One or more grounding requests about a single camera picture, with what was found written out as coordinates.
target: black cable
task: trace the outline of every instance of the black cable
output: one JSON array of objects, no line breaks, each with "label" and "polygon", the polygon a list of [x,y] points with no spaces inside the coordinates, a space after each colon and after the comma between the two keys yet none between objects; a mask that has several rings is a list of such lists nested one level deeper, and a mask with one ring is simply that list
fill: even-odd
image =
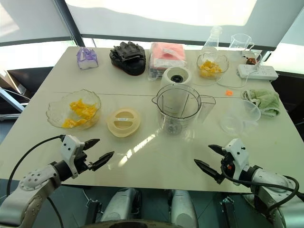
[{"label": "black cable", "polygon": [[245,185],[254,185],[254,186],[264,186],[264,187],[271,187],[271,188],[278,188],[278,189],[284,189],[284,190],[287,190],[287,191],[291,191],[292,193],[286,197],[285,199],[275,203],[274,205],[270,206],[267,211],[266,211],[266,215],[269,215],[269,212],[271,212],[273,209],[281,206],[282,204],[286,203],[287,201],[289,201],[291,198],[293,198],[295,195],[300,195],[299,198],[300,199],[303,199],[303,194],[298,192],[299,191],[299,188],[300,188],[300,185],[299,185],[299,182],[292,178],[292,177],[289,177],[289,176],[285,176],[286,178],[288,179],[291,179],[295,182],[295,188],[294,189],[291,189],[291,188],[288,188],[288,187],[285,187],[285,186],[281,186],[281,185],[276,185],[276,184],[268,184],[268,183],[259,183],[259,182],[252,182],[252,181],[246,181],[246,180],[237,180],[237,179],[234,179],[232,177],[229,177],[226,172],[225,172],[225,169],[224,169],[224,165],[222,164],[221,167],[220,167],[222,173],[223,173],[223,176],[228,179],[229,181],[232,181],[232,182],[235,182],[235,183],[239,183],[239,184],[245,184]]},{"label": "black cable", "polygon": [[57,217],[58,217],[58,219],[59,219],[61,228],[64,228],[64,227],[63,227],[62,218],[61,218],[61,216],[60,216],[60,214],[59,214],[59,211],[57,210],[57,208],[56,208],[54,202],[52,201],[52,199],[51,199],[50,197],[47,197],[47,200],[48,200],[49,203],[52,205],[52,207],[53,207],[53,209],[54,209],[54,211],[55,211],[55,213],[56,213],[56,215],[57,215]]},{"label": "black cable", "polygon": [[293,177],[288,177],[288,176],[285,176],[285,177],[288,178],[288,179],[290,179],[290,180],[292,180],[292,181],[294,181],[294,183],[295,183],[295,188],[294,188],[294,190],[292,191],[292,193],[291,193],[289,196],[287,196],[285,199],[283,199],[283,200],[281,200],[281,201],[279,201],[279,202],[277,202],[277,203],[271,205],[269,208],[267,208],[267,210],[266,210],[266,212],[265,212],[265,214],[266,214],[267,216],[270,215],[270,213],[271,213],[271,211],[272,211],[273,209],[276,209],[276,208],[280,207],[282,204],[284,204],[284,203],[288,202],[289,200],[291,200],[291,199],[296,195],[296,193],[298,192],[298,190],[299,190],[299,188],[300,188],[300,184],[299,184],[299,182],[298,182],[295,178],[293,178]]},{"label": "black cable", "polygon": [[10,195],[10,185],[11,185],[11,181],[13,180],[13,176],[18,168],[18,166],[21,164],[21,162],[25,159],[25,157],[32,151],[34,150],[35,148],[37,148],[38,146],[40,146],[41,144],[44,144],[48,141],[51,141],[53,139],[58,139],[58,138],[62,138],[64,137],[64,135],[58,135],[58,136],[55,136],[55,137],[52,137],[52,138],[49,138],[49,139],[46,139],[38,144],[36,144],[35,146],[33,146],[32,148],[30,148],[23,156],[22,158],[17,162],[17,164],[15,165],[13,171],[11,172],[10,176],[9,176],[9,181],[8,181],[8,184],[6,186],[6,197],[8,197]]}]

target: small red object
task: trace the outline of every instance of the small red object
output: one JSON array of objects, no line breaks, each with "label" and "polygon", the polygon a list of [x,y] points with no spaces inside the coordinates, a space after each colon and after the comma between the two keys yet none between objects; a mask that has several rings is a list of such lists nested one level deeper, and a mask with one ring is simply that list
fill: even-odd
[{"label": "small red object", "polygon": [[225,93],[227,96],[232,96],[233,95],[233,92],[231,90],[226,90],[226,93]]}]

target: floor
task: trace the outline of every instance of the floor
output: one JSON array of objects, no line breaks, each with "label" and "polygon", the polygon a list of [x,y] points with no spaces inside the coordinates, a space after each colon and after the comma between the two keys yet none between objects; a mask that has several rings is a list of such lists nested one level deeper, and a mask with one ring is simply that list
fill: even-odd
[{"label": "floor", "polygon": [[[0,122],[0,144],[7,135],[14,121]],[[5,200],[7,180],[0,180],[0,204]],[[18,182],[13,181],[11,189],[17,187]],[[103,203],[102,210],[110,201],[111,197],[119,190],[114,187],[89,187],[85,191],[89,198]],[[140,189],[142,192],[142,218],[158,221],[168,221],[168,194],[167,190]],[[219,202],[223,199],[220,192],[191,191],[194,207],[198,216],[200,228],[223,228],[224,215],[221,213]],[[238,227],[270,228],[266,219],[250,207],[241,195],[231,196],[234,200],[235,215]],[[51,195],[63,219],[65,228],[81,227],[85,224],[88,211],[87,199],[82,188],[61,186]],[[60,227],[50,203],[45,201],[34,223],[34,228]]]}]

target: beige lid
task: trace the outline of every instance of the beige lid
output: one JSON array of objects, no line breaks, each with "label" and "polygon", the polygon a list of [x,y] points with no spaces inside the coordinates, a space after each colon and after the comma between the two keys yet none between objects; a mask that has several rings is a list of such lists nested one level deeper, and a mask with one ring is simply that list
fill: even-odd
[{"label": "beige lid", "polygon": [[113,135],[122,138],[134,133],[138,129],[141,118],[134,109],[121,108],[109,115],[106,123]]}]

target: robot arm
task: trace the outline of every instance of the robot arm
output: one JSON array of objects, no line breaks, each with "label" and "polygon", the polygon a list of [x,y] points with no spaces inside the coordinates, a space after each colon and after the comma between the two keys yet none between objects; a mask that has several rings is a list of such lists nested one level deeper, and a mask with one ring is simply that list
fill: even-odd
[{"label": "robot arm", "polygon": [[61,146],[63,160],[47,167],[29,172],[19,182],[0,207],[0,228],[32,227],[44,200],[57,189],[62,181],[76,178],[86,170],[97,170],[106,164],[114,152],[109,152],[92,163],[86,162],[83,152],[94,146],[99,139],[80,142],[76,137],[66,135]]},{"label": "robot arm", "polygon": [[256,209],[265,214],[275,228],[304,227],[304,203],[301,193],[298,192],[284,204],[271,209],[273,205],[287,198],[293,189],[298,188],[296,180],[268,172],[259,166],[249,166],[249,154],[240,139],[233,139],[224,148],[218,145],[209,145],[209,147],[224,157],[221,161],[222,173],[195,159],[195,163],[203,172],[213,177],[218,184],[227,178],[236,185],[243,184],[251,188],[255,195]]}]

